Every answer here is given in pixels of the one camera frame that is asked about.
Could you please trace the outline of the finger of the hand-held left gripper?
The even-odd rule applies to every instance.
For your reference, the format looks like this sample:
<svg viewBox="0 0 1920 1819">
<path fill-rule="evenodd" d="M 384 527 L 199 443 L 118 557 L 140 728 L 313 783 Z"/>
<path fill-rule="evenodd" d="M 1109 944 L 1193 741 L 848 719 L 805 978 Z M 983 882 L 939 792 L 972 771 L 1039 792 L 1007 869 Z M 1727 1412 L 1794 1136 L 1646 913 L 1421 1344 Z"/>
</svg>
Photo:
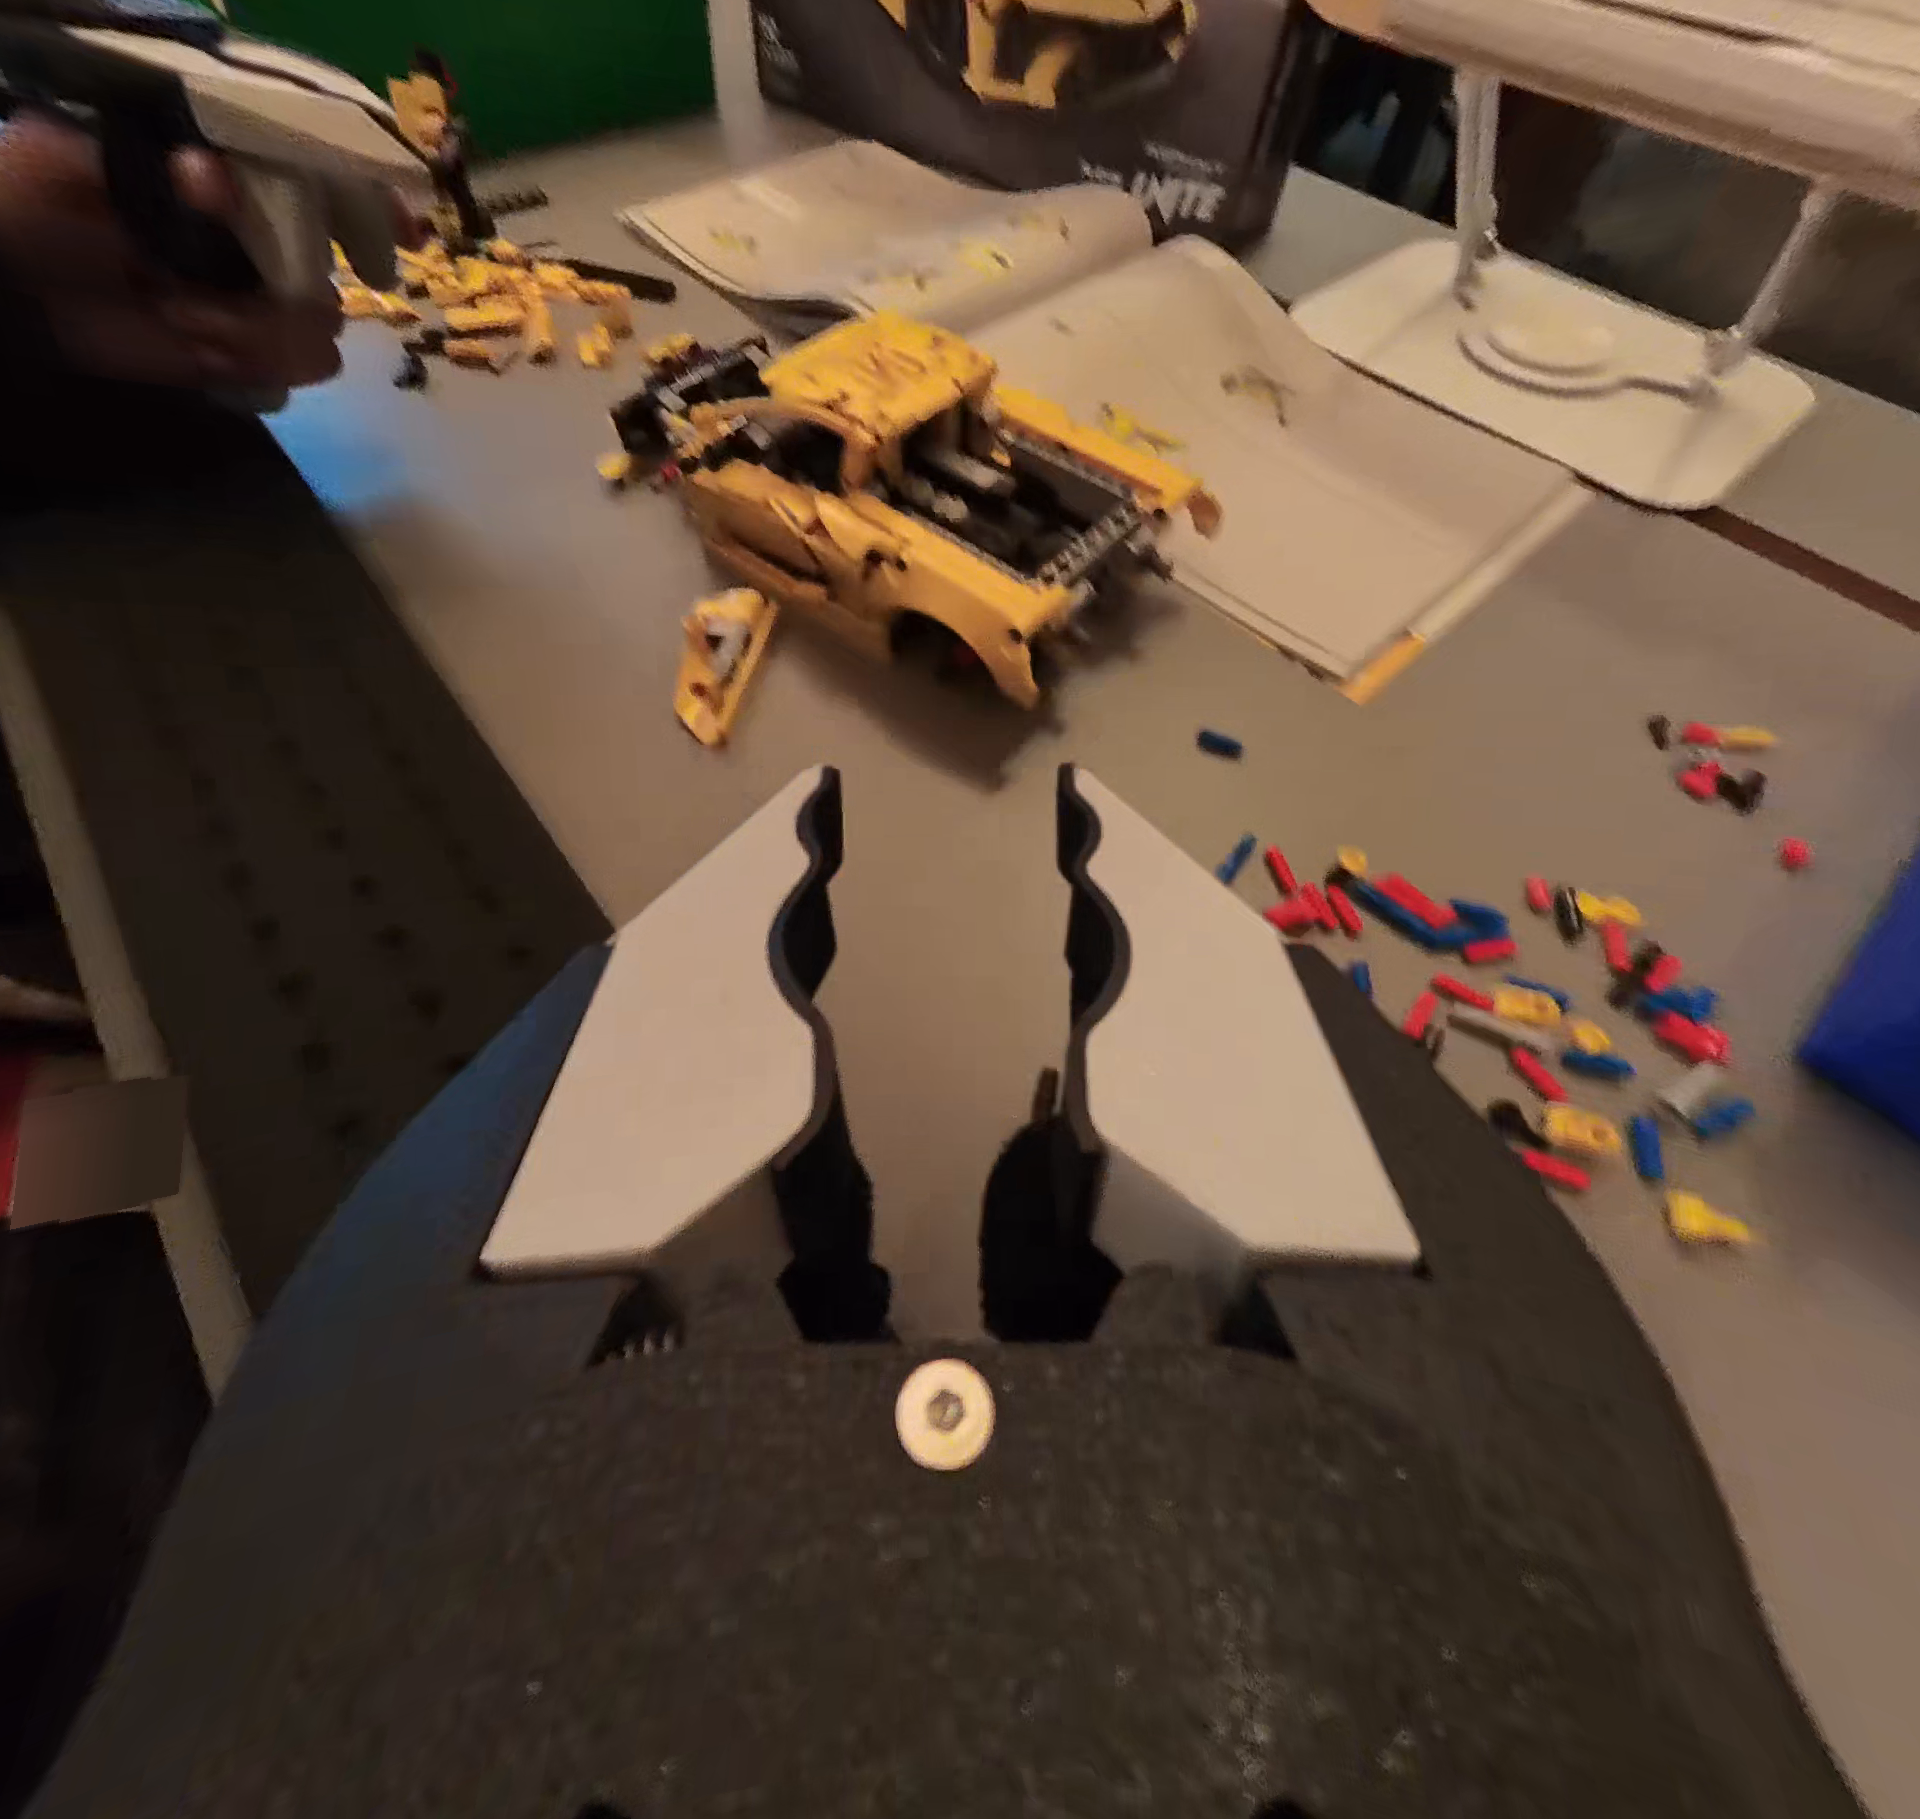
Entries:
<svg viewBox="0 0 1920 1819">
<path fill-rule="evenodd" d="M 332 179 L 425 195 L 433 173 L 395 112 L 356 78 L 253 38 L 182 46 L 195 125 L 219 148 Z"/>
</svg>

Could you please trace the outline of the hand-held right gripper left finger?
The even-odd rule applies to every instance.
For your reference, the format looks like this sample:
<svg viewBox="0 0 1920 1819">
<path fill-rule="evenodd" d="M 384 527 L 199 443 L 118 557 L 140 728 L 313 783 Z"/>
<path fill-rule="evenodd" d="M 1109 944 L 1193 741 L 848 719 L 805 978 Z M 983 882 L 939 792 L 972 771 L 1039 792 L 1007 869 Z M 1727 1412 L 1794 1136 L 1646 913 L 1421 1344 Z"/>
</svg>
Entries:
<svg viewBox="0 0 1920 1819">
<path fill-rule="evenodd" d="M 813 1342 L 880 1342 L 891 1280 L 821 990 L 845 855 L 805 768 L 613 938 L 479 1249 L 494 1281 L 739 1263 Z"/>
</svg>

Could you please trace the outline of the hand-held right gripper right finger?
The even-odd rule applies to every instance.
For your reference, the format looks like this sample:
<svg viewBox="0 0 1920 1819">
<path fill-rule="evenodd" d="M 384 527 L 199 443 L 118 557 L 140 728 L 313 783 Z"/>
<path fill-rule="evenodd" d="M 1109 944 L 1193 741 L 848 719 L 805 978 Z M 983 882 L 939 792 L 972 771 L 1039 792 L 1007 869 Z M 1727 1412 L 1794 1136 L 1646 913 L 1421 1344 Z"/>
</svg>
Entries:
<svg viewBox="0 0 1920 1819">
<path fill-rule="evenodd" d="M 996 1342 L 1083 1342 L 1168 1271 L 1229 1313 L 1274 1271 L 1423 1251 L 1287 946 L 1087 768 L 1061 768 L 1070 1028 L 983 1186 Z"/>
</svg>

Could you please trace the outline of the small yellow brick assembly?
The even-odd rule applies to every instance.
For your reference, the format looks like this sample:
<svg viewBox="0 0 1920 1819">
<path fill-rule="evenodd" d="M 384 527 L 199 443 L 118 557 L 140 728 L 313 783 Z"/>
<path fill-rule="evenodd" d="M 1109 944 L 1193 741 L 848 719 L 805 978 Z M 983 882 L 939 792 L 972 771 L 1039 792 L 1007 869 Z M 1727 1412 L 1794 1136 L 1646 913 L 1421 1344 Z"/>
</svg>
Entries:
<svg viewBox="0 0 1920 1819">
<path fill-rule="evenodd" d="M 388 103 L 401 137 L 425 156 L 433 179 L 433 216 L 447 251 L 472 254 L 497 237 L 497 222 L 475 195 L 469 173 L 469 124 L 445 60 L 416 46 L 408 71 L 388 79 Z"/>
</svg>

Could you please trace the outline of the grey desk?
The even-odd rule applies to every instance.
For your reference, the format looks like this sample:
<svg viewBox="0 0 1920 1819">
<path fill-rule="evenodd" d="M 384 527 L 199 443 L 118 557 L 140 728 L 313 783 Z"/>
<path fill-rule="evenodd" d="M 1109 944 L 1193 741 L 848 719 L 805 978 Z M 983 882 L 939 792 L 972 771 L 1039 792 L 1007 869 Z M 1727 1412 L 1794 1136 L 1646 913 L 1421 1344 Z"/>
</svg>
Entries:
<svg viewBox="0 0 1920 1819">
<path fill-rule="evenodd" d="M 1758 1118 L 1670 1150 L 1745 1251 L 1632 1170 L 1564 1217 L 1691 1409 L 1792 1672 L 1860 1804 L 1916 1813 L 1916 1149 L 1794 1045 L 1916 848 L 1916 627 L 1797 557 L 1610 500 L 1368 703 L 1160 588 L 1033 719 L 782 629 L 733 746 L 672 719 L 705 561 L 607 493 L 619 376 L 390 381 L 388 333 L 273 422 L 613 924 L 801 765 L 841 768 L 825 1008 L 900 1326 L 976 1326 L 976 1194 L 1068 1028 L 1061 760 L 1211 865 L 1255 833 L 1521 919 L 1528 873 L 1638 902 L 1719 997 Z"/>
</svg>

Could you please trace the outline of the person's left hand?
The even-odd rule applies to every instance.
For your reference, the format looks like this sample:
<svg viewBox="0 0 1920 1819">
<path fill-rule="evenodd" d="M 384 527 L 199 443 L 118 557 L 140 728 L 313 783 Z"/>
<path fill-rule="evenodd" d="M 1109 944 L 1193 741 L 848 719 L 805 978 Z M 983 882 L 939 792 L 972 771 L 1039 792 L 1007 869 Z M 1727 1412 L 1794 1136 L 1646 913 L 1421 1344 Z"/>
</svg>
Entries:
<svg viewBox="0 0 1920 1819">
<path fill-rule="evenodd" d="M 77 125 L 16 112 L 2 137 L 2 398 L 68 381 L 199 392 L 290 392 L 343 368 L 332 295 L 228 295 L 163 270 L 109 200 Z"/>
</svg>

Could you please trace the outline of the pile of yellow brick pieces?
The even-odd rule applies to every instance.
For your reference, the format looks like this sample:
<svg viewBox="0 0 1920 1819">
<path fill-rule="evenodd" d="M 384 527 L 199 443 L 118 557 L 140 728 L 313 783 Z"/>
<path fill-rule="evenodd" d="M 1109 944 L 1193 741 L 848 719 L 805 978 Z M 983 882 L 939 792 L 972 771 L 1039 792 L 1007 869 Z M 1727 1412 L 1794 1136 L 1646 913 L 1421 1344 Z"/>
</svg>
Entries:
<svg viewBox="0 0 1920 1819">
<path fill-rule="evenodd" d="M 425 392 L 447 369 L 505 376 L 574 360 L 613 369 L 641 349 L 641 311 L 679 299 L 672 277 L 492 238 L 456 251 L 445 238 L 398 247 L 393 276 L 357 276 L 348 247 L 329 243 L 332 283 L 349 324 L 395 333 L 390 386 Z"/>
</svg>

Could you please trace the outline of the scattered small brick pieces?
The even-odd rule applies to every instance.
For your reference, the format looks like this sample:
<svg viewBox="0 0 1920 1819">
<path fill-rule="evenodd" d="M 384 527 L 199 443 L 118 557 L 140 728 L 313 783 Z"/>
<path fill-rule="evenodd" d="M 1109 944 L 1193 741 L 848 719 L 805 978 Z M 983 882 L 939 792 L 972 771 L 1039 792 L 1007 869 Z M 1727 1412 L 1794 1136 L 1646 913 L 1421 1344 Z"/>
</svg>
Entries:
<svg viewBox="0 0 1920 1819">
<path fill-rule="evenodd" d="M 1353 703 L 1209 683 L 1168 746 L 1283 933 L 1364 970 L 1569 1204 L 1688 1263 L 1813 1271 L 1833 1134 L 1792 1068 L 1824 884 L 1821 735 L 1783 690 L 1655 679 Z"/>
</svg>

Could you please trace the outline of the yellow brick wing piece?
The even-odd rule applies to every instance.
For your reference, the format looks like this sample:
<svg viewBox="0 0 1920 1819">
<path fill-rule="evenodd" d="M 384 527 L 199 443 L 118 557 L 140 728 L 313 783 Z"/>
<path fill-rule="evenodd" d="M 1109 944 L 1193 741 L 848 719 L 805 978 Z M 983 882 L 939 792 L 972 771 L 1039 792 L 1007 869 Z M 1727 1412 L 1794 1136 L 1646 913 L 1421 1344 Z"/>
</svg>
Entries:
<svg viewBox="0 0 1920 1819">
<path fill-rule="evenodd" d="M 780 607 L 762 592 L 712 592 L 683 612 L 674 714 L 705 751 L 733 735 L 744 699 L 772 642 Z"/>
</svg>

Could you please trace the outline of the black studded mat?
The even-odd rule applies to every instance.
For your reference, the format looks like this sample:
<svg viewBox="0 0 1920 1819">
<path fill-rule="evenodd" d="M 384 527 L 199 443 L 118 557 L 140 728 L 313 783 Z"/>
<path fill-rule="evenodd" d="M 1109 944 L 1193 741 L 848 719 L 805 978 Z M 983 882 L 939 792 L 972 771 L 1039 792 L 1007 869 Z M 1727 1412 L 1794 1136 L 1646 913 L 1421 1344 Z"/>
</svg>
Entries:
<svg viewBox="0 0 1920 1819">
<path fill-rule="evenodd" d="M 5 620 L 259 1316 L 613 927 L 259 419 L 5 387 L 2 514 Z"/>
</svg>

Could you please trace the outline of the open instruction booklet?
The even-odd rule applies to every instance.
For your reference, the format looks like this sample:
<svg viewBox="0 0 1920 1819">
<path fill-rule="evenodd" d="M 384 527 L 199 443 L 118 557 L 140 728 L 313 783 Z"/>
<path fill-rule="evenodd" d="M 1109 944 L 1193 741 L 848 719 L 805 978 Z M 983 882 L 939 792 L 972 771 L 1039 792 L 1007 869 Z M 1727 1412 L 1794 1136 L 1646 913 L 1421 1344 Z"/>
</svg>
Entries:
<svg viewBox="0 0 1920 1819">
<path fill-rule="evenodd" d="M 998 193 L 841 141 L 628 206 L 619 223 L 735 306 L 816 331 L 951 329 L 1010 387 L 1197 475 L 1169 577 L 1332 679 L 1420 651 L 1592 500 L 1570 472 L 1359 376 L 1224 250 L 1148 238 L 1123 191 Z"/>
</svg>

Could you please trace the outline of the yellow toy brick car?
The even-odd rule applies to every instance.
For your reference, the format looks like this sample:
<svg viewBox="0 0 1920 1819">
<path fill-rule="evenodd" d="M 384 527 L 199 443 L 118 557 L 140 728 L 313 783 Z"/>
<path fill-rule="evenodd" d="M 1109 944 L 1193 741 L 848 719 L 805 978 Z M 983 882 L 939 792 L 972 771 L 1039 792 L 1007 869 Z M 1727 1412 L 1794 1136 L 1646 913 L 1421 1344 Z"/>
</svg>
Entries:
<svg viewBox="0 0 1920 1819">
<path fill-rule="evenodd" d="M 609 419 L 731 584 L 877 657 L 960 648 L 1020 712 L 1087 615 L 1173 572 L 1174 525 L 1224 520 L 1190 471 L 898 311 L 785 353 L 676 347 Z"/>
</svg>

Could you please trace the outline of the blue plastic bin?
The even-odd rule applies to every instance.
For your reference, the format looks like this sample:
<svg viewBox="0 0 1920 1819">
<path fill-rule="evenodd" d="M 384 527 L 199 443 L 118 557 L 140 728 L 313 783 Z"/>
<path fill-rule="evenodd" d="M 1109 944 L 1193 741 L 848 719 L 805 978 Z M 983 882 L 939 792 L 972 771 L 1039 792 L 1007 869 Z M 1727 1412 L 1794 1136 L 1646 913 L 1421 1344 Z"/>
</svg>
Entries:
<svg viewBox="0 0 1920 1819">
<path fill-rule="evenodd" d="M 1794 1059 L 1917 1141 L 1917 852 L 1884 892 Z"/>
</svg>

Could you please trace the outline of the toy car set box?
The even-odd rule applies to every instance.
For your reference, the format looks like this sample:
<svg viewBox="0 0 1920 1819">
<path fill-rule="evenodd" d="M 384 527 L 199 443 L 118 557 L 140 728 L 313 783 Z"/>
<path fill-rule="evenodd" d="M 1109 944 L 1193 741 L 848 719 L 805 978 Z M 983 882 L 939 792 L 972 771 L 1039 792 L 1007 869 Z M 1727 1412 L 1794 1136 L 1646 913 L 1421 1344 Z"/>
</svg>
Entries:
<svg viewBox="0 0 1920 1819">
<path fill-rule="evenodd" d="M 1323 34 L 1304 0 L 749 0 L 762 96 L 998 191 L 1123 191 L 1157 238 L 1269 231 Z"/>
</svg>

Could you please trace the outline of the white board stand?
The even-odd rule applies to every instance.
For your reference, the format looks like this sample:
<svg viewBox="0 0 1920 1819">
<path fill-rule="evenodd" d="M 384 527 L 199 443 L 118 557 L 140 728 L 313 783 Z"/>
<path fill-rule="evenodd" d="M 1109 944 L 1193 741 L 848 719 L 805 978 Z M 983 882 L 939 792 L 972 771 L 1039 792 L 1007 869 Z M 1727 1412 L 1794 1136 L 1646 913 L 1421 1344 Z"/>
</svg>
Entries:
<svg viewBox="0 0 1920 1819">
<path fill-rule="evenodd" d="M 1502 82 L 1456 88 L 1453 243 L 1409 243 L 1294 304 L 1308 342 L 1648 511 L 1717 507 L 1814 408 L 1763 358 L 1841 193 L 1813 179 L 1733 327 L 1700 331 L 1499 238 Z"/>
</svg>

